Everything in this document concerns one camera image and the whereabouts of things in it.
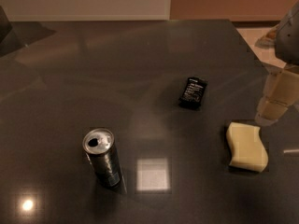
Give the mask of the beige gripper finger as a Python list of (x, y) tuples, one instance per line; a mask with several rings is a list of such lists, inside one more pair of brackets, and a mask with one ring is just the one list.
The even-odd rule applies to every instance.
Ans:
[(257, 105), (255, 122), (260, 126), (276, 123), (299, 101), (299, 66), (287, 64), (283, 68), (270, 66), (263, 88), (263, 97)]

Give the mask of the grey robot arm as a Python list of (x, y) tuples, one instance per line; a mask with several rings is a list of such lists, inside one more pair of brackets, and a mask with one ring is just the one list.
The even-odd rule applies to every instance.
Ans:
[(270, 126), (299, 100), (299, 2), (279, 22), (274, 39), (275, 56), (286, 65), (269, 72), (255, 122)]

